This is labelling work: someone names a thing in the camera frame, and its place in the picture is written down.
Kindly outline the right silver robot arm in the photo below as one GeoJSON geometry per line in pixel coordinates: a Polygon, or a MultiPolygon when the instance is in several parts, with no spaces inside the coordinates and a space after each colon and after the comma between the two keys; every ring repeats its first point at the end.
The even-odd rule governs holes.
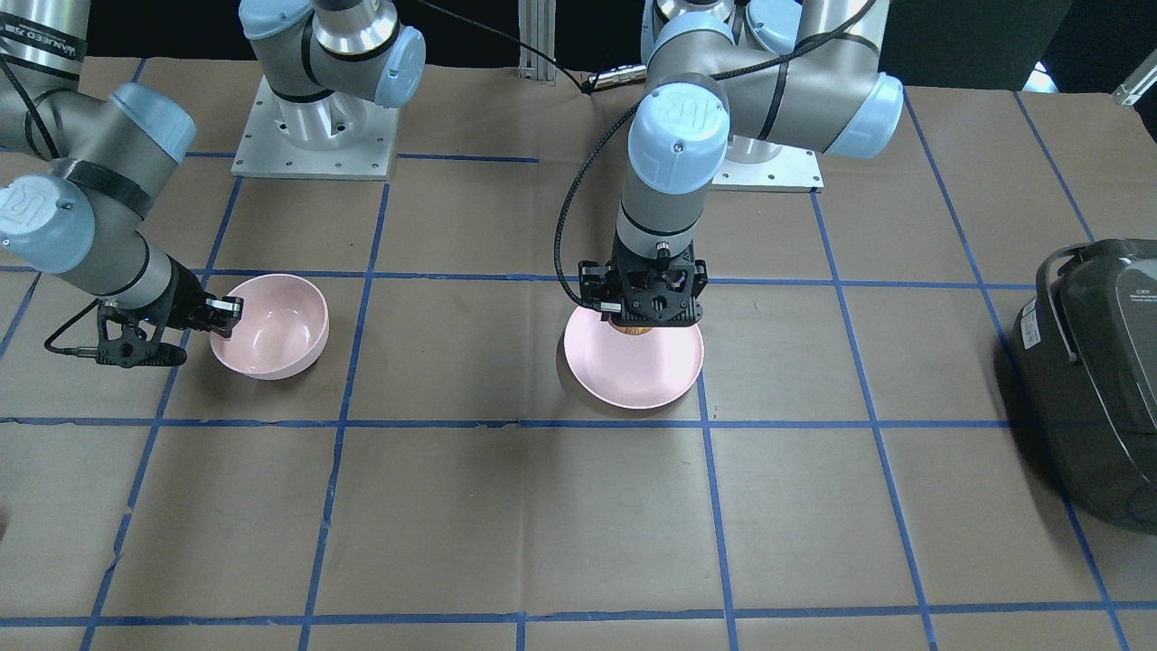
{"type": "MultiPolygon", "coordinates": [[[[197,136],[184,108],[128,82],[106,99],[79,91],[87,1],[3,2],[3,148],[45,172],[3,188],[3,249],[93,296],[98,341],[45,349],[100,365],[179,367],[165,330],[229,338],[243,299],[207,293],[140,234],[197,136]]],[[[290,145],[342,143],[364,108],[404,108],[427,58],[423,34],[391,1],[243,1],[239,28],[260,62],[290,145]]]]}

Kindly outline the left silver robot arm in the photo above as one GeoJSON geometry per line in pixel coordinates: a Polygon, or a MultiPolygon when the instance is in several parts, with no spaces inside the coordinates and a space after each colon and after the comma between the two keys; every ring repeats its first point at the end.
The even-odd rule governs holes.
{"type": "Polygon", "coordinates": [[[604,132],[560,207],[555,276],[578,308],[627,328],[687,328],[708,283],[697,225],[732,136],[871,160],[889,145],[902,82],[880,71],[889,1],[650,1],[644,91],[604,132]],[[627,165],[607,262],[561,244],[570,204],[607,140],[627,131],[627,165]]]}

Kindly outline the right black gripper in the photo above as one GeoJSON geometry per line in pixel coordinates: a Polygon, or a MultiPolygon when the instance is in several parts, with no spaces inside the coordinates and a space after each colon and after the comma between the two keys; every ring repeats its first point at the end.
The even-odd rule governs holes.
{"type": "Polygon", "coordinates": [[[202,288],[193,272],[174,267],[165,289],[145,308],[100,304],[95,362],[121,368],[180,367],[187,354],[180,346],[163,341],[165,330],[208,331],[229,338],[244,306],[243,297],[218,297],[202,288]]]}

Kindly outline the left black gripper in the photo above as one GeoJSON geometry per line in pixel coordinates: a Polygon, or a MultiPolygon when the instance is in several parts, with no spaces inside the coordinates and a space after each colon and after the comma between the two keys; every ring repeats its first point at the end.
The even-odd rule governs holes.
{"type": "Polygon", "coordinates": [[[657,257],[638,256],[620,241],[604,265],[578,262],[581,304],[620,328],[690,328],[702,319],[699,295],[708,284],[694,244],[657,257]]]}

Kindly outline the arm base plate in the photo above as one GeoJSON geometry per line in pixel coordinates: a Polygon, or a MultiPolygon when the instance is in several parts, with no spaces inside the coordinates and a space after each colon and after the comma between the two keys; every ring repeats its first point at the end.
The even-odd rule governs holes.
{"type": "Polygon", "coordinates": [[[398,123],[399,108],[342,93],[294,103],[261,79],[231,171],[265,180],[386,182],[398,123]]]}
{"type": "Polygon", "coordinates": [[[810,149],[729,136],[725,160],[710,188],[812,193],[825,188],[825,182],[817,154],[810,149]]]}

